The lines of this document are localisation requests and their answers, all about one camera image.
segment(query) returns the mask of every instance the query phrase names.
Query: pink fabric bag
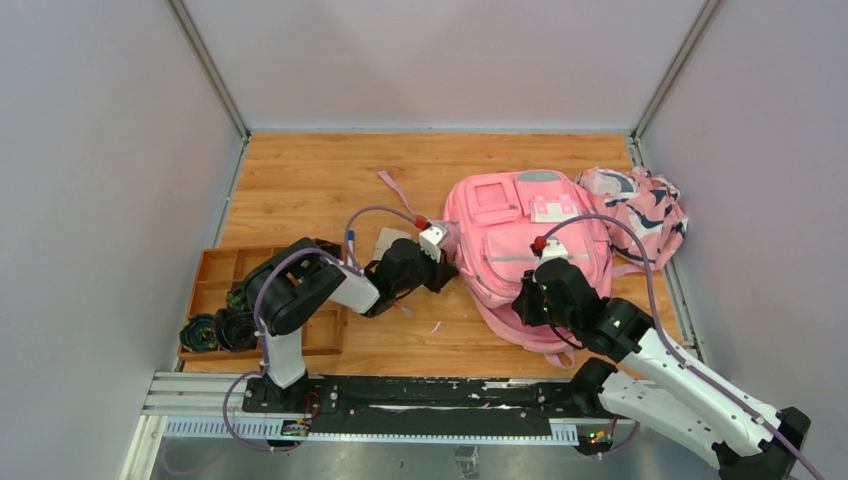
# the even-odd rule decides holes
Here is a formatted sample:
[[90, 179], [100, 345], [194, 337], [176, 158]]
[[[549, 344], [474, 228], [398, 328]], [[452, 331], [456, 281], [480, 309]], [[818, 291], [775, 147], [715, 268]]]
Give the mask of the pink fabric bag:
[[[511, 303], [525, 270], [536, 268], [530, 244], [555, 224], [592, 212], [589, 195], [565, 175], [549, 170], [476, 175], [456, 184], [445, 204], [445, 221], [457, 237], [455, 264], [489, 327], [501, 338], [545, 355], [560, 368], [574, 366], [574, 352], [548, 326], [521, 323]], [[555, 234], [601, 296], [612, 288], [612, 254], [599, 220], [569, 225]], [[563, 337], [578, 343], [573, 335]], [[560, 354], [568, 358], [563, 363]]]
[[[662, 175], [652, 175], [643, 167], [630, 173], [595, 167], [575, 181], [589, 192], [598, 213], [615, 217], [636, 232], [651, 270], [661, 270], [680, 248], [688, 218], [677, 204], [680, 191]], [[642, 254], [630, 236], [615, 225], [607, 227], [613, 250], [633, 263], [616, 267], [614, 275], [642, 272]]]

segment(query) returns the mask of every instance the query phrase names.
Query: wooden tray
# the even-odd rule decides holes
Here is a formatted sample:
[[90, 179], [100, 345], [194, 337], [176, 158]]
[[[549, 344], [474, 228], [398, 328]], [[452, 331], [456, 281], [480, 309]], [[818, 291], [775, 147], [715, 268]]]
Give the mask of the wooden tray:
[[[199, 313], [212, 315], [227, 306], [227, 292], [238, 286], [245, 275], [285, 247], [215, 248], [204, 250], [200, 256], [188, 318]], [[326, 302], [304, 326], [304, 355], [335, 355], [342, 353], [342, 333], [347, 309]], [[186, 361], [227, 360], [232, 358], [262, 358], [257, 346], [243, 352], [227, 352], [220, 348], [211, 352], [190, 352], [180, 344], [177, 357]]]

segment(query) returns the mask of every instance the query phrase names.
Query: pink and navy fabric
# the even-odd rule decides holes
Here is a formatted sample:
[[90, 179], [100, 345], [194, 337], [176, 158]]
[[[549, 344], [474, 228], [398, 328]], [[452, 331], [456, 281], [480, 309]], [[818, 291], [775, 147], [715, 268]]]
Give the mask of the pink and navy fabric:
[[[680, 191], [662, 175], [643, 167], [630, 173], [595, 167], [575, 181], [589, 192], [598, 213], [624, 222], [639, 236], [651, 270], [662, 269], [680, 248], [689, 220], [678, 204]], [[634, 264], [617, 267], [614, 274], [642, 271], [644, 259], [630, 236], [615, 225], [607, 227], [613, 250]]]

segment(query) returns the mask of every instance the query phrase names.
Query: backpack pocket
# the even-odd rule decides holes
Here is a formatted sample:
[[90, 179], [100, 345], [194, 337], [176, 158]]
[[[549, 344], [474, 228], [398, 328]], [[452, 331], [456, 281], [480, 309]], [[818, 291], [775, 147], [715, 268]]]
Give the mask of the backpack pocket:
[[[549, 228], [550, 225], [546, 224], [504, 225], [486, 234], [484, 261], [495, 277], [508, 288], [508, 292], [498, 293], [505, 296], [518, 295], [524, 272], [539, 265], [539, 259], [533, 255], [530, 244]], [[594, 286], [603, 273], [603, 266], [598, 265], [594, 241], [585, 227], [569, 225], [554, 234], [554, 237], [568, 252], [566, 260], [580, 268], [589, 284]]]
[[518, 192], [506, 175], [471, 179], [465, 186], [465, 200], [471, 222], [477, 227], [514, 222], [522, 215]]

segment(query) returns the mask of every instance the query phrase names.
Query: robotic arm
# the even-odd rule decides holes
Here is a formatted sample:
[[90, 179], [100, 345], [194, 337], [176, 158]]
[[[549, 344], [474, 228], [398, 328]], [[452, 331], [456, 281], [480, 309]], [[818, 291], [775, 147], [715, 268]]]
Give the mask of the robotic arm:
[[[421, 285], [438, 293], [457, 274], [442, 249], [446, 237], [441, 226], [427, 225], [420, 243], [396, 240], [362, 273], [304, 238], [254, 269], [243, 286], [249, 303], [258, 303], [266, 383], [275, 395], [284, 402], [301, 398], [295, 386], [306, 378], [300, 329], [325, 301], [373, 317]], [[533, 249], [540, 263], [525, 272], [512, 304], [522, 322], [566, 328], [591, 352], [662, 387], [645, 386], [612, 363], [590, 359], [572, 380], [574, 402], [585, 414], [641, 422], [695, 452], [723, 480], [788, 478], [810, 428], [805, 414], [794, 407], [777, 410], [736, 388], [631, 302], [598, 297], [555, 237]], [[731, 396], [744, 399], [745, 407]]]
[[[443, 234], [441, 227], [427, 225], [420, 234], [420, 245], [409, 239], [395, 240], [383, 257], [369, 263], [362, 273], [322, 253], [309, 238], [298, 240], [252, 270], [243, 286], [249, 304], [259, 303], [269, 379], [286, 389], [306, 375], [301, 328], [327, 300], [374, 317], [421, 285], [440, 292], [457, 275], [438, 242], [428, 241]], [[274, 280], [257, 302], [275, 270]]]
[[[575, 400], [587, 413], [608, 412], [639, 421], [698, 454], [724, 480], [788, 477], [795, 457], [765, 424], [800, 449], [810, 428], [806, 415], [794, 407], [778, 411], [730, 384], [673, 340], [664, 343], [647, 313], [621, 298], [599, 298], [557, 248], [552, 241], [547, 253], [539, 252], [542, 263], [525, 273], [513, 309], [525, 323], [544, 319], [568, 329], [591, 352], [645, 375], [663, 389], [648, 388], [611, 363], [593, 358], [573, 380], [580, 397]], [[725, 391], [744, 399], [761, 416], [753, 418], [750, 409], [731, 401]]]

